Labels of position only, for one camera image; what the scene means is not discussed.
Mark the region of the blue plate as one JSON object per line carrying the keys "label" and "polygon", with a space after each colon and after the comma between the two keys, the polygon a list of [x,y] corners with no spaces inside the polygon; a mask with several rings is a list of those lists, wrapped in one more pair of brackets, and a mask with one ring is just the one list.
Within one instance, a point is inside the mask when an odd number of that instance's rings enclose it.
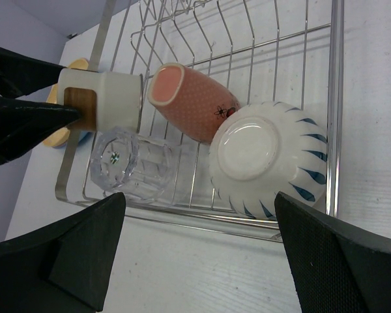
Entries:
{"label": "blue plate", "polygon": [[78,144],[81,145],[85,143],[90,137],[94,135],[94,132],[87,132],[82,130],[78,137]]}

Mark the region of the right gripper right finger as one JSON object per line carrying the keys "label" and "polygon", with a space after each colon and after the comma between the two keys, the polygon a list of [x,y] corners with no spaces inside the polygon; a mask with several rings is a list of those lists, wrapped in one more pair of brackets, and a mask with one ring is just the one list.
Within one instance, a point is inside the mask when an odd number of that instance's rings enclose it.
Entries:
{"label": "right gripper right finger", "polygon": [[274,201],[303,312],[391,312],[391,239],[279,192]]}

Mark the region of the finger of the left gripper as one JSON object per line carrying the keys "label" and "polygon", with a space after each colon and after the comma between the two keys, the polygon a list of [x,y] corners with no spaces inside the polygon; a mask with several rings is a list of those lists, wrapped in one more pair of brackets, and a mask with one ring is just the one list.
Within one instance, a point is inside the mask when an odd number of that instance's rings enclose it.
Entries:
{"label": "finger of the left gripper", "polygon": [[19,98],[58,82],[63,66],[0,47],[0,95]]}
{"label": "finger of the left gripper", "polygon": [[80,118],[69,106],[0,97],[0,165],[22,157]]}

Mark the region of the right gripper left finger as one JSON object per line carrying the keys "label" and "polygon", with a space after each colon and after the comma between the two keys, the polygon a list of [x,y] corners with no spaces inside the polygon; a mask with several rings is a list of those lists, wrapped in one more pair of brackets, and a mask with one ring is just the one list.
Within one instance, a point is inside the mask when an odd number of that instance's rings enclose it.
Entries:
{"label": "right gripper left finger", "polygon": [[101,312],[125,211],[116,193],[0,242],[0,312]]}

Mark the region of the white brown mug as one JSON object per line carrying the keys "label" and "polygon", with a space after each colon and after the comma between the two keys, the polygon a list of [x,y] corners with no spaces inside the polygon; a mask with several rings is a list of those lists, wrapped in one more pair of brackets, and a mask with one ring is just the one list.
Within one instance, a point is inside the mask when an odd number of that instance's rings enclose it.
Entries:
{"label": "white brown mug", "polygon": [[143,109],[143,76],[64,68],[57,82],[57,103],[81,117],[70,130],[107,132],[121,127],[138,132]]}

